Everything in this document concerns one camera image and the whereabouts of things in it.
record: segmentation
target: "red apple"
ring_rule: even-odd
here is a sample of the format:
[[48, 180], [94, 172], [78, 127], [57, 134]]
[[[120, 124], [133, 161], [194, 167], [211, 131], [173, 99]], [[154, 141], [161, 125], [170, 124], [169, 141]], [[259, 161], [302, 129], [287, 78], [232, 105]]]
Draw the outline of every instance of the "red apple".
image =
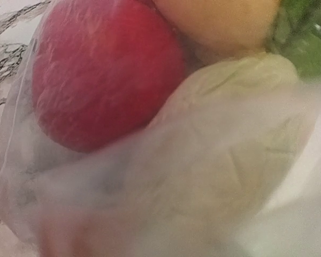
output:
[[137, 0], [140, 3], [146, 4], [148, 7], [156, 8], [156, 5], [153, 0]]
[[90, 152], [146, 126], [185, 76], [172, 28], [136, 0], [64, 0], [44, 22], [33, 66], [38, 123]]

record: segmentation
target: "produce bag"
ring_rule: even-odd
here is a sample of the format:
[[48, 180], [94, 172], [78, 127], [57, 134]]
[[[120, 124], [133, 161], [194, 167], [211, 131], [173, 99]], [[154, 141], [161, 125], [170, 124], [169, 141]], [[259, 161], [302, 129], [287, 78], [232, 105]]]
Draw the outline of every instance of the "produce bag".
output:
[[301, 190], [241, 226], [236, 241], [246, 256], [321, 256], [321, 156]]
[[[273, 12], [251, 21], [241, 2], [50, 4], [0, 128], [0, 218], [21, 240], [42, 256], [249, 251], [236, 232], [295, 168], [321, 116], [321, 53], [310, 58], [305, 38], [321, 4], [268, 0]], [[283, 13], [307, 20], [286, 42], [275, 36]]]

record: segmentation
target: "clear plastic bag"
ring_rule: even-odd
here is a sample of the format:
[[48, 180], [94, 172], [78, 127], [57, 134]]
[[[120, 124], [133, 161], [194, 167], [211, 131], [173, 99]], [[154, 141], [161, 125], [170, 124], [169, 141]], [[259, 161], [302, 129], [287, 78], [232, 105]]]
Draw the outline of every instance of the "clear plastic bag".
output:
[[235, 233], [300, 159], [321, 84], [263, 50], [205, 66], [195, 43], [151, 1], [50, 5], [0, 128], [0, 218], [21, 240], [63, 257], [249, 251]]
[[321, 256], [321, 157], [301, 196], [245, 223], [237, 241], [248, 256]]

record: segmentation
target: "leafy vegetable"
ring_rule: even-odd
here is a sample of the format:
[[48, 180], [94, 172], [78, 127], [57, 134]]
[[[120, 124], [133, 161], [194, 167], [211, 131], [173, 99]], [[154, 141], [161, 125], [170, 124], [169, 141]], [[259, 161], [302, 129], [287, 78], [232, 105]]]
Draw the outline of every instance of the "leafy vegetable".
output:
[[267, 41], [305, 79], [321, 77], [321, 0], [282, 0]]

